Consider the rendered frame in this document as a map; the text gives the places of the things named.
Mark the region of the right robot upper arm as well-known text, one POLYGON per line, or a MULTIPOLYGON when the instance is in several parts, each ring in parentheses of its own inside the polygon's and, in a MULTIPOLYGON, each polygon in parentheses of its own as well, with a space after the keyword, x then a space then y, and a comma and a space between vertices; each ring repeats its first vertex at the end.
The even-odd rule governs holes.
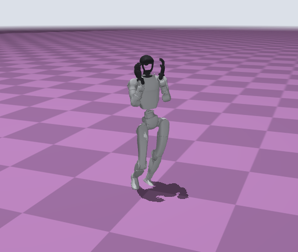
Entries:
MULTIPOLYGON (((132 98, 134 97, 134 94, 136 93, 136 86, 137 86, 137 78, 131 79, 127 84, 127 87, 129 89, 130 100, 132 100, 132 98)), ((141 103, 140 100, 137 100, 135 105, 133 105, 133 107, 138 107, 140 103, 141 103)))

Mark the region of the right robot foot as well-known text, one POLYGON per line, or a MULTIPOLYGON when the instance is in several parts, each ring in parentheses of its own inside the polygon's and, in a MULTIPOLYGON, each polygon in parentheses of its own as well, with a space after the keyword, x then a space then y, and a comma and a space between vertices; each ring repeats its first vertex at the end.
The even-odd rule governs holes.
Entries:
POLYGON ((133 178, 133 173, 131 175, 131 187, 134 190, 138 190, 139 189, 139 181, 138 178, 133 178))

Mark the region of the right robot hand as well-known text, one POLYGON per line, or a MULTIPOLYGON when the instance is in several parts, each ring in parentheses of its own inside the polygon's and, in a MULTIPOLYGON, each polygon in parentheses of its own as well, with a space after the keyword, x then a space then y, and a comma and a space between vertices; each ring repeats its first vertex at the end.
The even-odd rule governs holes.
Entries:
POLYGON ((135 66, 134 66, 134 73, 137 77, 137 81, 141 81, 141 84, 143 85, 144 82, 144 78, 142 78, 142 73, 141 73, 141 62, 138 62, 135 66))

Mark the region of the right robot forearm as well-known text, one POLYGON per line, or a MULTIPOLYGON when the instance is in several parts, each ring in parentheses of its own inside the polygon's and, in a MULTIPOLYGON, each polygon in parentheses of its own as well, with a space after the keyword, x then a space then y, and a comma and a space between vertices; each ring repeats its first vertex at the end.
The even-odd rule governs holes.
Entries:
POLYGON ((144 87, 145 83, 142 85, 140 80, 137 82, 137 85, 138 85, 138 87, 137 87, 136 93, 134 94, 134 97, 131 100, 132 106, 135 105, 137 100, 140 100, 142 98, 142 94, 145 89, 145 87, 144 87))

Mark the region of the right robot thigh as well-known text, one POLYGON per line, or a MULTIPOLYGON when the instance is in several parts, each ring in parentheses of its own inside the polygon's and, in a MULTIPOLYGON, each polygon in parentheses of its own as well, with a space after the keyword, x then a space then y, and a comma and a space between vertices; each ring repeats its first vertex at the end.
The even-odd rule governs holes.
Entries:
POLYGON ((148 144, 148 128, 145 122, 141 123, 137 129, 137 146, 138 146, 138 162, 140 165, 139 170, 144 170, 147 168, 147 144, 148 144))

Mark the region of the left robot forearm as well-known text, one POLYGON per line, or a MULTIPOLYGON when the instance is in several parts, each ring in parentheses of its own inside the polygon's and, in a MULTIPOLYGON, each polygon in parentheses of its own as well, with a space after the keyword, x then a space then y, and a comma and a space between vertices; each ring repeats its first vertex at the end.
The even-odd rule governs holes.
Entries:
POLYGON ((167 88, 166 82, 165 82, 165 80, 164 80, 164 77, 163 77, 162 80, 159 80, 159 75, 158 75, 157 80, 158 80, 158 82, 159 82, 159 86, 160 86, 160 89, 161 89, 161 93, 162 93, 163 95, 168 94, 169 98, 171 99, 171 96, 170 96, 169 90, 168 90, 168 88, 167 88))

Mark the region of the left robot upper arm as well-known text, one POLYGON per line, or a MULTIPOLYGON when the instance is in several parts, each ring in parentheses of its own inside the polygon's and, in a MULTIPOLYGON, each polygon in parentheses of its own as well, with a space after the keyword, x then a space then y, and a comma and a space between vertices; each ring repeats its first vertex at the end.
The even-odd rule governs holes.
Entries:
MULTIPOLYGON (((167 85, 167 88, 168 88, 167 78, 166 78, 165 76, 164 76, 164 80, 165 80, 166 85, 167 85)), ((169 90, 169 88, 168 88, 168 90, 169 90)), ((168 102, 168 101, 170 101, 170 98, 169 98, 168 94, 164 94, 164 95, 162 95, 162 99, 163 99, 164 102, 168 102)))

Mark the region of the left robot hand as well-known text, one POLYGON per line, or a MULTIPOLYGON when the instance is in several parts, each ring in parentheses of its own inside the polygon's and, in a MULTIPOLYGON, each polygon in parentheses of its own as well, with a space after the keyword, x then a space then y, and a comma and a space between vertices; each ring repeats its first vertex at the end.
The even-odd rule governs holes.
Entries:
POLYGON ((163 79, 163 76, 164 75, 164 71, 165 71, 165 66, 164 66, 164 60, 162 58, 159 59, 161 62, 162 62, 162 65, 160 65, 161 67, 161 72, 158 74, 159 75, 159 80, 162 80, 163 79))

